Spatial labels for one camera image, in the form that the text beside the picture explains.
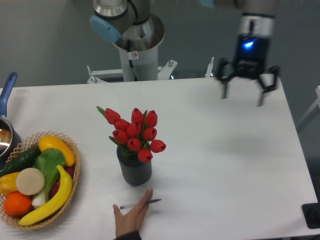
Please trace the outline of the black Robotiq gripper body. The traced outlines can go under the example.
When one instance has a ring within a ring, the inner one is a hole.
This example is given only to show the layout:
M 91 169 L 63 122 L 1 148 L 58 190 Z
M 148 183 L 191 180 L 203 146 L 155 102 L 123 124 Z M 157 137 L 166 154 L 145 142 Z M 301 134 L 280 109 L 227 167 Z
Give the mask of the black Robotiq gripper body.
M 240 34 L 237 39 L 232 67 L 241 78 L 257 79 L 265 71 L 271 40 L 267 37 Z

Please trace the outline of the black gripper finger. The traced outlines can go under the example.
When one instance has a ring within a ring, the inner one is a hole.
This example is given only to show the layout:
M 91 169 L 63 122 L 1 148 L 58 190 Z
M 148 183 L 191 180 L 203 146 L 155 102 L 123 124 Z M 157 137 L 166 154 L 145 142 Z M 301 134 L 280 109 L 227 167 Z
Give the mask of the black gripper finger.
M 267 68 L 263 74 L 258 76 L 257 81 L 261 86 L 261 93 L 257 104 L 258 107 L 264 104 L 264 99 L 268 93 L 277 89 L 279 73 L 280 66 L 274 65 Z
M 222 85 L 222 99 L 226 99 L 228 97 L 228 84 L 235 76 L 236 71 L 231 62 L 228 61 L 227 58 L 220 58 L 215 77 Z

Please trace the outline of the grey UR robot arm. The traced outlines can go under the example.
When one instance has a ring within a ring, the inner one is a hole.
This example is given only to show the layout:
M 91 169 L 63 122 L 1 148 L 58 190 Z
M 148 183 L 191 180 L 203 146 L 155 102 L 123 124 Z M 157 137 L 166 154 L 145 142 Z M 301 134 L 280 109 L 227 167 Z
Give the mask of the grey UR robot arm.
M 239 34 L 232 61 L 221 58 L 216 70 L 209 64 L 207 78 L 216 77 L 226 98 L 229 82 L 236 77 L 256 80 L 261 97 L 276 90 L 280 68 L 266 67 L 266 57 L 276 17 L 274 0 L 215 0 L 214 6 L 241 9 Z M 113 43 L 120 55 L 126 82 L 169 80 L 177 63 L 158 65 L 158 47 L 164 39 L 164 24 L 151 13 L 147 0 L 95 0 L 91 29 L 103 40 Z

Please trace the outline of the dark sleeved forearm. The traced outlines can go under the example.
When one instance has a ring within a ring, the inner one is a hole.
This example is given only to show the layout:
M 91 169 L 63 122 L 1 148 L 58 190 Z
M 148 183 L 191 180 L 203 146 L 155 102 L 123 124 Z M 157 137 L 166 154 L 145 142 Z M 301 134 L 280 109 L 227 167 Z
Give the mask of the dark sleeved forearm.
M 139 231 L 132 231 L 124 235 L 118 236 L 115 240 L 142 240 Z

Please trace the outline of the bare human hand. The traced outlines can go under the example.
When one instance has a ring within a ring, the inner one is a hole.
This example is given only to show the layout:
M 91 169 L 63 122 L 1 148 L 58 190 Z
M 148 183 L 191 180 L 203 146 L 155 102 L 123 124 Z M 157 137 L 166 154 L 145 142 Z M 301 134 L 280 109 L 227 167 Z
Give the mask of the bare human hand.
M 141 229 L 149 209 L 147 202 L 152 199 L 153 192 L 153 189 L 148 189 L 140 201 L 126 214 L 122 214 L 116 204 L 112 205 L 115 217 L 116 239 Z

